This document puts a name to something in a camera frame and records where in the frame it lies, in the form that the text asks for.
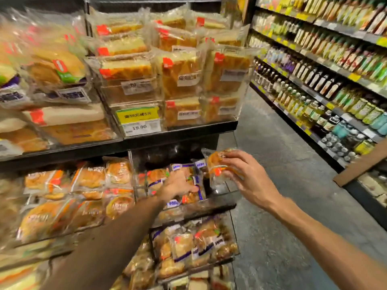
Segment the gray floor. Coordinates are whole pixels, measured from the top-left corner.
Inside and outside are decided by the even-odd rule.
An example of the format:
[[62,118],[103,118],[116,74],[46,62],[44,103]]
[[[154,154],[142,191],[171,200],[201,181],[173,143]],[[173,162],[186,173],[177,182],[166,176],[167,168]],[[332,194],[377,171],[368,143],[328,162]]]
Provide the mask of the gray floor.
[[[310,216],[387,264],[387,233],[332,178],[336,172],[251,88],[233,133],[237,146],[263,165],[279,192]],[[232,211],[241,254],[233,263],[238,290],[331,290],[336,286],[302,244],[271,215],[245,199]]]

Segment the grocery aisle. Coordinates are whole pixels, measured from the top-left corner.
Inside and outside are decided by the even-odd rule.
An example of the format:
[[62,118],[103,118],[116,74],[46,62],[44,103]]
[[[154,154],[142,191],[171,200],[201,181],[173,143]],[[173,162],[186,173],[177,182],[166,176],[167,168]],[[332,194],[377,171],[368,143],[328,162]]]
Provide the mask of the grocery aisle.
[[[332,181],[336,172],[251,88],[234,135],[238,147],[265,167],[281,194],[387,264],[387,232]],[[233,144],[232,133],[221,135],[220,148]],[[241,251],[234,262],[238,290],[337,289],[271,215],[243,199],[232,216]]]

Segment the shelf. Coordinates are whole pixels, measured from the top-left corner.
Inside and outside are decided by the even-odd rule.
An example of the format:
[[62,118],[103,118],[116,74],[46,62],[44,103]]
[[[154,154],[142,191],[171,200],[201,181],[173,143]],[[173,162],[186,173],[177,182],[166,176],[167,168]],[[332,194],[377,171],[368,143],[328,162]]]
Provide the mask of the shelf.
[[104,156],[124,152],[132,149],[160,146],[189,140],[203,136],[234,131],[238,121],[219,122],[208,125],[193,126],[173,131],[150,133],[133,136],[118,142],[102,143],[94,146],[80,146],[77,148],[62,148],[44,153],[34,153],[15,159],[0,162],[0,172],[13,172],[38,168],[49,164],[59,164],[68,161],[82,160],[94,156]]
[[379,143],[384,138],[378,135],[375,131],[368,128],[368,125],[363,124],[361,121],[350,115],[349,113],[345,113],[342,109],[339,107],[336,107],[333,103],[329,102],[327,99],[322,97],[319,93],[312,90],[311,88],[304,85],[303,81],[299,79],[298,77],[295,77],[292,74],[289,74],[288,72],[282,70],[278,64],[276,63],[270,63],[267,61],[267,59],[262,59],[259,55],[257,55],[261,61],[269,65],[270,67],[277,70],[279,73],[281,73],[284,77],[288,78],[290,81],[292,81],[295,85],[299,86],[303,91],[308,93],[311,97],[315,98],[317,101],[322,103],[324,106],[326,106],[328,109],[330,109],[333,113],[343,118],[345,121],[347,121],[348,124],[355,127],[357,130],[359,130],[364,135],[371,138],[376,143]]
[[357,74],[349,72],[346,69],[338,67],[335,63],[332,63],[331,61],[329,61],[327,59],[321,58],[321,57],[313,54],[312,52],[310,52],[308,50],[304,50],[301,46],[296,45],[293,42],[290,42],[286,39],[283,39],[282,37],[275,35],[272,32],[263,33],[263,32],[260,32],[256,29],[254,29],[254,31],[284,45],[285,47],[288,47],[288,48],[300,53],[301,55],[319,63],[322,66],[325,66],[326,68],[329,68],[333,72],[336,72],[336,73],[340,74],[341,76],[344,76],[344,77],[348,78],[349,80],[352,80],[353,82],[360,84],[361,86],[369,89],[370,91],[377,93],[384,98],[387,98],[387,88],[381,87],[381,86],[377,85],[376,83],[371,82],[370,80],[367,80],[367,79],[365,79]]
[[367,33],[363,30],[357,30],[357,28],[353,26],[346,26],[335,22],[330,22],[322,19],[317,19],[315,15],[310,14],[304,14],[299,13],[296,10],[293,9],[281,9],[280,6],[278,6],[276,9],[273,8],[273,6],[268,5],[261,5],[260,8],[267,9],[269,11],[276,12],[278,14],[282,14],[285,16],[293,17],[302,21],[306,21],[310,24],[324,27],[326,29],[330,29],[332,31],[347,35],[349,37],[357,38],[360,40],[364,40],[366,42],[378,45],[380,47],[387,48],[387,38],[375,35],[372,33]]
[[285,110],[285,108],[280,105],[278,102],[274,101],[274,97],[267,93],[266,90],[260,86],[260,85],[257,85],[256,82],[254,82],[253,80],[251,81],[250,83],[250,86],[252,86],[255,91],[261,96],[265,96],[266,97],[266,100],[268,99],[269,101],[271,101],[273,103],[274,106],[277,107],[277,109],[279,109],[280,111],[282,111],[286,117],[288,117],[292,122],[295,123],[295,125],[297,125],[306,135],[308,135],[315,143],[317,143],[320,147],[323,148],[323,150],[329,155],[331,156],[331,158],[333,158],[341,167],[345,168],[348,164],[347,162],[345,162],[341,157],[337,156],[335,153],[333,153],[330,149],[328,149],[324,143],[321,142],[320,138],[315,134],[313,133],[312,131],[309,130],[309,128],[307,126],[305,126],[300,120],[298,120],[297,117],[293,116],[291,113],[289,113],[287,110]]
[[387,210],[357,180],[343,188],[387,231]]

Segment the finger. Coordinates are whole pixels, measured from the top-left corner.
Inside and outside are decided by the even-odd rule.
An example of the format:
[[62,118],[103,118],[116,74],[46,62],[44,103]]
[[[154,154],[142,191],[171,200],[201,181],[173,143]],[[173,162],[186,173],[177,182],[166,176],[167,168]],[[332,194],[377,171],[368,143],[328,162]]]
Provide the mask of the finger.
[[249,170],[249,164],[242,161],[239,158],[224,158],[222,159],[222,164],[228,165],[228,166],[234,166],[240,171],[242,171],[244,174],[246,174]]
[[223,171],[223,174],[224,174],[225,177],[227,177],[227,178],[231,179],[232,181],[234,181],[239,190],[243,190],[244,189],[243,180],[242,180],[241,177],[239,177],[235,173],[233,173],[231,171],[227,171],[227,170]]
[[226,158],[239,158],[247,164],[254,164],[257,161],[254,159],[252,155],[242,150],[232,150],[225,153]]

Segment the hand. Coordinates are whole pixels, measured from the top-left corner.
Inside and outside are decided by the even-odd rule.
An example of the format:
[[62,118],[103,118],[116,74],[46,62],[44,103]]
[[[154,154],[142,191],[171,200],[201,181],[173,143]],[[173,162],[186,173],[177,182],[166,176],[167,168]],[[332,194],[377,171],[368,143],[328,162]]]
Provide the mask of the hand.
[[199,188],[197,186],[188,184],[183,170],[176,170],[172,171],[169,177],[165,179],[165,182],[157,192],[157,195],[167,203],[176,195],[182,196],[188,192],[198,191]]
[[222,164],[237,168],[241,172],[243,179],[229,170],[223,170],[224,175],[234,180],[243,196],[254,205],[267,210],[282,198],[265,169],[252,155],[233,150],[225,153]]

